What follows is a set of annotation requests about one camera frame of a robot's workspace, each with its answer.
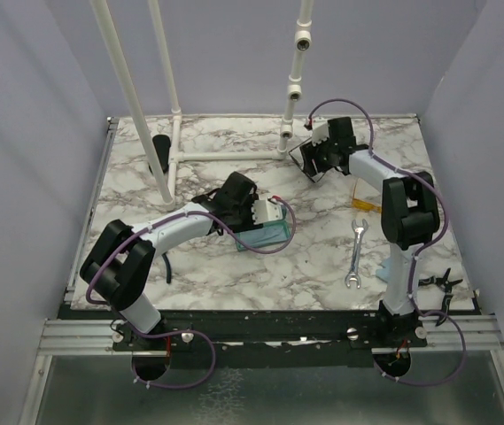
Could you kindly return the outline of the black wire-frame sunglasses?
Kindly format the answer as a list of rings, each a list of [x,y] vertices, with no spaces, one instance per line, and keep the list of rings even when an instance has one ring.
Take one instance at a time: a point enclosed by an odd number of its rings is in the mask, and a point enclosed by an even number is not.
[[[319,167],[319,170],[320,172],[317,174],[317,175],[305,175],[302,171],[302,166],[303,166],[303,161],[302,161],[302,158],[301,158],[301,155],[300,155],[300,151],[299,151],[299,146],[304,143],[304,142],[301,142],[298,146],[292,148],[290,151],[289,151],[289,156],[292,160],[292,162],[295,164],[295,166],[299,169],[299,171],[312,183],[317,183],[319,182],[322,177],[328,172],[328,169],[325,168],[323,166],[323,164],[319,161],[319,159],[317,158],[316,162],[317,162],[317,165]]]

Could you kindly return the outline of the blue-grey glasses case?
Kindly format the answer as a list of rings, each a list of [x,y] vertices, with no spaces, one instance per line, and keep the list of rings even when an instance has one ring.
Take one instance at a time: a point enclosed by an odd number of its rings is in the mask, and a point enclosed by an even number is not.
[[[237,233],[236,236],[251,247],[262,249],[287,242],[291,230],[286,220],[277,220],[265,223],[262,228]]]

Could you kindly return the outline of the blue cleaning cloth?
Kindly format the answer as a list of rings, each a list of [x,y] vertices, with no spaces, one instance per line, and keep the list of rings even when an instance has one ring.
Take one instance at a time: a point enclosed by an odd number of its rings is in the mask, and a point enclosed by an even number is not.
[[[262,248],[284,243],[287,241],[288,235],[284,228],[273,226],[243,232],[239,239],[253,248]]]

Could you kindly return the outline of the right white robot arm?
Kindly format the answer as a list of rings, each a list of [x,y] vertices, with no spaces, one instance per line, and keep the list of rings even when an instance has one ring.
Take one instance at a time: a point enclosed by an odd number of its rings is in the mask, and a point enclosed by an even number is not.
[[[440,226],[432,177],[427,172],[409,174],[379,158],[369,145],[357,143],[349,117],[319,124],[307,119],[305,128],[310,137],[299,146],[297,165],[311,182],[335,169],[365,181],[381,195],[381,229],[391,250],[381,307],[391,316],[376,323],[375,335],[381,344],[394,346],[407,335],[399,317],[415,311],[417,248],[431,242]]]

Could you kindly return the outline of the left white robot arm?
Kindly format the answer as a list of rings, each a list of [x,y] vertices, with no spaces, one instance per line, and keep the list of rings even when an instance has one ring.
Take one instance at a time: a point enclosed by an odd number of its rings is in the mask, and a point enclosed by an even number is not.
[[[133,338],[141,347],[154,349],[163,341],[162,316],[143,293],[153,260],[213,232],[259,228],[252,214],[258,199],[256,183],[233,172],[218,189],[192,198],[160,220],[139,226],[113,220],[83,261],[79,275],[134,326]]]

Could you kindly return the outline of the orange sunglasses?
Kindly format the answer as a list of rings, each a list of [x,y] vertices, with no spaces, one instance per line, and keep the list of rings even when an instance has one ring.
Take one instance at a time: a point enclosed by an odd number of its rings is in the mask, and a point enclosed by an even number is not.
[[[359,211],[363,211],[366,213],[382,213],[382,207],[379,205],[375,205],[370,203],[369,201],[360,199],[356,196],[358,182],[355,182],[353,185],[352,197],[351,197],[351,206],[354,209]]]

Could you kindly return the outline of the black cylinder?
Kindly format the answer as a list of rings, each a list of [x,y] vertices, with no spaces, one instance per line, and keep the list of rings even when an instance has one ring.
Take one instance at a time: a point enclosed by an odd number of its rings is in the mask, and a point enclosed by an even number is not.
[[[164,174],[167,174],[169,169],[169,154],[172,146],[171,139],[168,135],[158,134],[152,138],[152,143],[158,156],[161,170]]]

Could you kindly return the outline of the silver wrench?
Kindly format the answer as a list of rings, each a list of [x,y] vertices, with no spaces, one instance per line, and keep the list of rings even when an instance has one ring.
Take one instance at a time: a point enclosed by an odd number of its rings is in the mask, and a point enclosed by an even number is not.
[[[359,274],[359,262],[361,258],[361,246],[363,236],[369,228],[369,224],[366,219],[361,221],[361,224],[358,224],[356,220],[352,221],[352,229],[354,232],[353,239],[353,255],[351,259],[351,264],[348,270],[348,273],[345,277],[345,284],[347,288],[351,288],[352,285],[355,286],[356,289],[361,288],[361,277]]]

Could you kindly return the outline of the crumpled blue cloth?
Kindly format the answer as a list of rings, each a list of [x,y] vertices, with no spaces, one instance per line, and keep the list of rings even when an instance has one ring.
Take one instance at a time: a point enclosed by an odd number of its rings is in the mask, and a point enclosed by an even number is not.
[[[387,283],[389,281],[391,260],[391,258],[385,259],[380,263],[379,267],[376,270],[376,277],[382,282]]]

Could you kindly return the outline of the black clamp tool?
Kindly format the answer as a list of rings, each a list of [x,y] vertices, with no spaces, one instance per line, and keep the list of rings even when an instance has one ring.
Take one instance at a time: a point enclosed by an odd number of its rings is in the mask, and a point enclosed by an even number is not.
[[[451,281],[449,279],[451,270],[452,268],[449,267],[440,277],[431,276],[426,279],[420,279],[418,282],[419,288],[436,286],[443,291],[444,296],[441,302],[441,312],[443,312],[444,314],[448,314],[449,307],[452,303],[452,299],[454,297],[453,288],[463,282],[463,279],[456,279]]]

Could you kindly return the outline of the white PVC pipe frame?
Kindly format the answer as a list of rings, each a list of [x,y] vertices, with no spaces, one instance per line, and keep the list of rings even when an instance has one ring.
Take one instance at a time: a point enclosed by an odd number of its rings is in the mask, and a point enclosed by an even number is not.
[[[162,171],[158,154],[153,146],[151,133],[143,112],[136,86],[128,68],[128,63],[120,43],[120,37],[114,24],[109,5],[106,1],[92,1],[90,3],[97,26],[105,43],[106,51],[112,63],[113,71],[118,79],[122,94],[128,106],[128,111],[135,125],[138,138],[153,171],[154,180],[165,207],[171,211],[175,206],[175,187],[178,166],[182,162],[211,162],[211,161],[241,161],[241,160],[278,160],[287,153],[288,141],[293,137],[293,121],[295,106],[302,98],[302,73],[306,52],[312,47],[312,15],[314,3],[303,1],[300,3],[299,17],[296,21],[294,34],[294,54],[291,72],[288,77],[286,91],[286,106],[281,118],[279,142],[273,151],[250,152],[204,152],[185,154],[181,147],[182,108],[179,104],[174,82],[174,72],[169,57],[167,38],[163,25],[159,2],[148,3],[152,25],[159,46],[160,63],[166,79],[167,92],[171,104],[172,136],[171,151],[168,160],[168,171]]]

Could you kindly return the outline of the blue-handled pliers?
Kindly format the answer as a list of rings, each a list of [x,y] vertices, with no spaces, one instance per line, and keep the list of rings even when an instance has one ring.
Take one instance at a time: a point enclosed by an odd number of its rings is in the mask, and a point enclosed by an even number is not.
[[[172,283],[172,276],[173,276],[172,266],[171,266],[170,260],[167,256],[166,252],[162,254],[162,259],[163,259],[164,265],[165,265],[166,283],[171,284]]]

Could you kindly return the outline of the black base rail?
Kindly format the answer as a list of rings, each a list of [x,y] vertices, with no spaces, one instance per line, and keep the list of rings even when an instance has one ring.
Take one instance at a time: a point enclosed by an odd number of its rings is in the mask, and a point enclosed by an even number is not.
[[[113,333],[108,353],[130,355],[145,375],[167,368],[372,367],[378,352],[403,358],[426,346],[421,321],[391,324],[379,312],[166,310],[151,338],[136,335],[103,310],[64,305],[62,321],[96,322]]]

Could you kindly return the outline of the aluminium extrusion rail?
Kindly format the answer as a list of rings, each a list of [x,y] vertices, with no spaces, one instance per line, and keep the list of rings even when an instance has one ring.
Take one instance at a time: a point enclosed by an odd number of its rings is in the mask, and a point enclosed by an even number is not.
[[[101,356],[113,353],[109,320],[47,320],[38,354],[43,356]]]

